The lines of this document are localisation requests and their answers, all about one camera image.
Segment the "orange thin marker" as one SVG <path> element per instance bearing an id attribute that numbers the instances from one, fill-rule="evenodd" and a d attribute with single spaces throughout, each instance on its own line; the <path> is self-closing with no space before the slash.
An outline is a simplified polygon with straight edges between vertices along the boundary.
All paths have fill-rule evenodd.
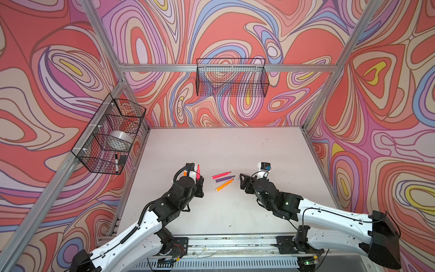
<path id="1" fill-rule="evenodd" d="M 234 179 L 231 179 L 229 181 L 227 181 L 226 183 L 222 184 L 221 186 L 217 187 L 215 190 L 217 192 L 219 192 L 220 190 L 224 189 L 225 187 L 227 187 L 228 185 L 230 185 L 233 182 Z"/>

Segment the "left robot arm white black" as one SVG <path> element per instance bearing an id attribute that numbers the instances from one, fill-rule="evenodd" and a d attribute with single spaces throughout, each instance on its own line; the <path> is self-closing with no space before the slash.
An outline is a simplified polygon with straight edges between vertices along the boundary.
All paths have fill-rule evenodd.
<path id="1" fill-rule="evenodd" d="M 178 261 L 188 252 L 188 238 L 175 238 L 166 226 L 181 213 L 190 211 L 193 198 L 204 196 L 203 182 L 198 165 L 186 164 L 174 175 L 171 188 L 146 204 L 134 224 L 93 251 L 78 252 L 68 270 L 126 272 L 154 256 L 162 256 L 164 263 Z"/>

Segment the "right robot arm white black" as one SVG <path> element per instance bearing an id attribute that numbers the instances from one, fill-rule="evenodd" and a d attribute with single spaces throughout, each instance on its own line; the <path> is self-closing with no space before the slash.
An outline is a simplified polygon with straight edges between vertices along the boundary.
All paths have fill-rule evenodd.
<path id="1" fill-rule="evenodd" d="M 402 267 L 401 232 L 388 212 L 351 213 L 281 192 L 269 181 L 266 171 L 240 174 L 240 188 L 255 195 L 257 204 L 274 216 L 299 224 L 293 239 L 298 252 L 335 249 L 366 256 L 388 269 Z"/>

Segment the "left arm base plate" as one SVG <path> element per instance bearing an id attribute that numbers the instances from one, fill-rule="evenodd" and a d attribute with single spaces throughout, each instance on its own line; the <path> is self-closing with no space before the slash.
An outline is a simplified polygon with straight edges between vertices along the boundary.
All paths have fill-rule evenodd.
<path id="1" fill-rule="evenodd" d="M 169 230 L 163 228 L 148 236 L 139 245 L 139 249 L 145 257 L 171 256 L 178 258 L 187 254 L 187 242 L 188 238 L 176 238 Z"/>

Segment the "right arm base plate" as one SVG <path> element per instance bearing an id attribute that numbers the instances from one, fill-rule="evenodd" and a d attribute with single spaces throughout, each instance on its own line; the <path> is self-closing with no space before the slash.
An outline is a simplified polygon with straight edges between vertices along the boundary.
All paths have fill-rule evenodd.
<path id="1" fill-rule="evenodd" d="M 309 226 L 300 225 L 297 229 L 295 236 L 277 236 L 276 247 L 279 249 L 279 253 L 284 254 L 316 254 L 322 255 L 324 249 L 315 249 L 308 244 L 308 231 Z"/>

